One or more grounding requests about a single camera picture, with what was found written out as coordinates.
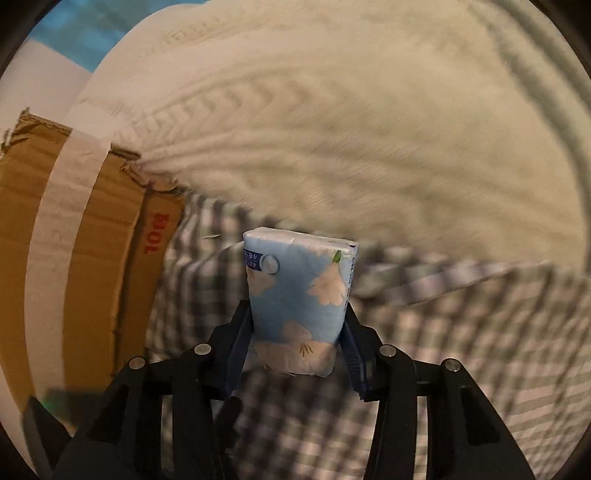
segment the screw head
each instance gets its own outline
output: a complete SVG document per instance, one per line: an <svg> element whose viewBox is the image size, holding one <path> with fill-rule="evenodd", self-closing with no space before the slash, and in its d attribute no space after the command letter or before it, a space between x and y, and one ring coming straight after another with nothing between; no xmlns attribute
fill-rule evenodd
<svg viewBox="0 0 591 480"><path fill-rule="evenodd" d="M456 359L450 358L445 360L445 368L447 368L450 372L457 372L462 368L462 365Z"/></svg>
<svg viewBox="0 0 591 480"><path fill-rule="evenodd" d="M143 368L145 364L146 360L140 356L135 356L129 361L129 368L132 370L139 370L140 368Z"/></svg>
<svg viewBox="0 0 591 480"><path fill-rule="evenodd" d="M209 343L200 343L193 349L193 351L197 355L207 355L212 351L212 346Z"/></svg>
<svg viewBox="0 0 591 480"><path fill-rule="evenodd" d="M379 353L383 356L394 356L396 355L396 347L394 345L382 345L379 348Z"/></svg>

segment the tissue pack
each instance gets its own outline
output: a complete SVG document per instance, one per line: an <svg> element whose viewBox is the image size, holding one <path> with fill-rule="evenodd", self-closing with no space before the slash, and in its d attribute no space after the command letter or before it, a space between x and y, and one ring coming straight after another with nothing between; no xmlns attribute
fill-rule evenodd
<svg viewBox="0 0 591 480"><path fill-rule="evenodd" d="M244 234L254 350L269 367L327 376L345 319L357 243L260 227Z"/></svg>

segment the white tape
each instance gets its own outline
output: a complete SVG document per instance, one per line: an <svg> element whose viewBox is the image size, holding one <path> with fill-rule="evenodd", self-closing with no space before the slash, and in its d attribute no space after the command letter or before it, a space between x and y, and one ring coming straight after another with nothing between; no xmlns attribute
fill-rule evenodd
<svg viewBox="0 0 591 480"><path fill-rule="evenodd" d="M72 131L51 171L31 235L25 278L25 339L35 396L65 388L64 302L72 251L111 145Z"/></svg>

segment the plaid fabric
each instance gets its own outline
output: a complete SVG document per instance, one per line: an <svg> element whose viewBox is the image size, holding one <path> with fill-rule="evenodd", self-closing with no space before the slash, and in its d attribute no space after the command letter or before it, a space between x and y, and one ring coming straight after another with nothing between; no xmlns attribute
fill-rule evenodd
<svg viewBox="0 0 591 480"><path fill-rule="evenodd" d="M242 233L298 230L235 205L189 194L168 249L147 335L157 361L181 354L229 321L247 298ZM564 463L591 420L589 280L551 264L453 262L360 242L351 302L361 323L414 359L458 358L506 422L538 479ZM339 360L327 378L256 366L233 452L243 480L361 479L377 405L350 389ZM415 477L426 470L419 405ZM170 464L170 405L163 412Z"/></svg>

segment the white blanket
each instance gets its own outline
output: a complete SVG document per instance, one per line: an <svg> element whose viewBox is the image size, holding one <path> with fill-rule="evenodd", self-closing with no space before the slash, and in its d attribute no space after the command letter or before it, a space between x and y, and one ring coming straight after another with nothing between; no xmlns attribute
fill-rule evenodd
<svg viewBox="0 0 591 480"><path fill-rule="evenodd" d="M311 231L581 267L590 112L527 0L213 0L137 25L66 122Z"/></svg>

